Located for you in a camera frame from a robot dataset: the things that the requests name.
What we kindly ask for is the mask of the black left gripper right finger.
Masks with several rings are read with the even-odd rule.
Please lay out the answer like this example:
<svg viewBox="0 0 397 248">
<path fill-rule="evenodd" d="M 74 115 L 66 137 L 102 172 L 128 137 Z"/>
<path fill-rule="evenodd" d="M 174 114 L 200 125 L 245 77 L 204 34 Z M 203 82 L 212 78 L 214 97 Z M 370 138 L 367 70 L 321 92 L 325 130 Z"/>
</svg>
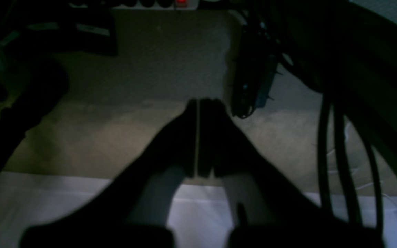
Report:
<svg viewBox="0 0 397 248">
<path fill-rule="evenodd" d="M 383 248 L 376 229 L 314 204 L 255 149 L 218 99 L 200 100 L 198 173 L 221 179 L 236 223 L 230 248 Z"/>
</svg>

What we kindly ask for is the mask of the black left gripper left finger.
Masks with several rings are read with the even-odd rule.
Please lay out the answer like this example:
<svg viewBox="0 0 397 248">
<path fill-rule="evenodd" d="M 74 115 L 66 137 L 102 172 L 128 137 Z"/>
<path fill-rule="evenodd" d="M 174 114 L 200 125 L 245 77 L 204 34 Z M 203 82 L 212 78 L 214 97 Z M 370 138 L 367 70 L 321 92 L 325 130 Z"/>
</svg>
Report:
<svg viewBox="0 0 397 248">
<path fill-rule="evenodd" d="M 28 228 L 24 248 L 173 248 L 172 198 L 193 174 L 197 100 L 156 134 L 98 196 L 68 216 Z"/>
</svg>

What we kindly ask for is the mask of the dark robot arm base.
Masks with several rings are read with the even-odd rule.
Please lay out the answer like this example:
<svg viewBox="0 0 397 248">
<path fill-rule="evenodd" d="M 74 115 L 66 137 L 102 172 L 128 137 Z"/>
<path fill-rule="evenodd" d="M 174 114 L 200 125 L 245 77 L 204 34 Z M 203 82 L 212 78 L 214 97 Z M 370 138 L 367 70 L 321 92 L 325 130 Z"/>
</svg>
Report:
<svg viewBox="0 0 397 248">
<path fill-rule="evenodd" d="M 242 33 L 235 58 L 236 71 L 231 97 L 231 113 L 246 119 L 255 110 L 265 108 L 279 61 L 269 47 L 271 36 L 266 24 L 246 10 L 237 10 Z"/>
</svg>

